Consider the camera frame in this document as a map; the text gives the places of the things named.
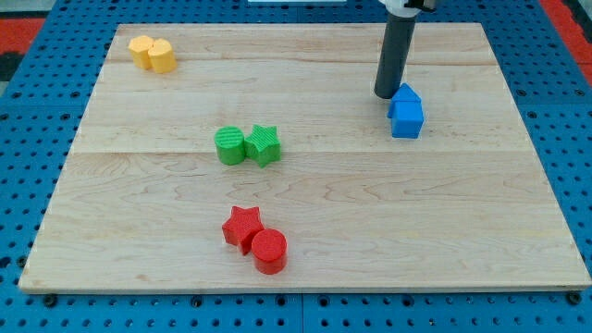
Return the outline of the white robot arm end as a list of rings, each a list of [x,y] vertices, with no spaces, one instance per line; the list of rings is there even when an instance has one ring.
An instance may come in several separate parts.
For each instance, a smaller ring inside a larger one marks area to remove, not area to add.
[[[414,18],[420,12],[434,12],[439,0],[378,0],[389,14],[399,18]]]

